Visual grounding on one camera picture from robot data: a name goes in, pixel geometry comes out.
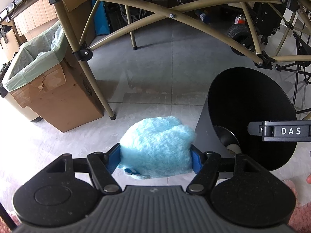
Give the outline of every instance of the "light blue plush toy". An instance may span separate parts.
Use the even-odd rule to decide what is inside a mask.
[[[195,132],[176,117],[143,119],[120,140],[124,172],[135,179],[168,177],[192,170]]]

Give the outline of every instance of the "tile floor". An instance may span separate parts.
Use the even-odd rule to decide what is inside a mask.
[[[246,57],[234,54],[224,43],[189,26],[163,20],[135,31],[137,46],[132,50],[125,35],[94,52],[90,67],[117,119],[103,118],[61,133],[45,121],[31,123],[0,98],[0,201],[12,210],[14,191],[40,169],[68,152],[83,157],[94,151],[107,151],[125,131],[143,118],[174,115],[195,128],[215,76],[230,67],[255,68]],[[282,37],[278,32],[266,46],[272,55]],[[280,55],[293,53],[295,44],[288,39]],[[260,70],[274,79],[289,98],[294,90],[294,74]],[[311,88],[300,78],[296,108],[311,106]],[[295,154],[282,168],[273,171],[280,179],[297,184],[302,203],[311,201],[311,185],[305,178],[311,172],[310,143],[299,143]],[[79,178],[88,180],[85,174]],[[194,173],[134,180],[117,169],[114,178],[122,186],[182,185]]]

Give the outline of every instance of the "screw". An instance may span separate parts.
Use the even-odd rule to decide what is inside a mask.
[[[115,184],[109,184],[104,187],[104,191],[107,193],[115,193],[119,190],[119,187]]]
[[[204,186],[201,184],[191,184],[189,190],[194,193],[198,193],[204,190]]]

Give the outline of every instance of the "corrugated cardboard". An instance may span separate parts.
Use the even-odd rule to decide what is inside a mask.
[[[75,32],[78,40],[80,40],[81,38],[86,21],[88,20],[91,11],[92,11],[91,1],[86,1],[68,14],[69,20],[73,27],[73,31]],[[57,18],[53,19],[49,22],[46,22],[36,27],[35,29],[32,29],[29,32],[26,32],[25,33],[26,39],[29,41],[32,38],[38,36],[40,33],[44,32],[45,30],[50,28],[53,24],[55,24],[57,20],[58,20]],[[95,38],[95,27],[94,22],[92,22],[86,38],[86,43],[89,45],[94,38]]]
[[[63,0],[67,10],[73,11],[86,0]],[[54,6],[48,0],[39,0],[32,6],[20,13],[15,19],[18,34],[21,36],[26,32],[57,17]]]
[[[0,39],[0,44],[5,53],[5,56],[7,57],[7,62],[9,62],[13,59],[14,53],[19,51],[19,44],[13,29],[9,30],[5,36],[7,37],[7,44],[5,43],[3,37]]]
[[[11,94],[62,132],[103,116],[102,105],[70,48],[58,65]]]

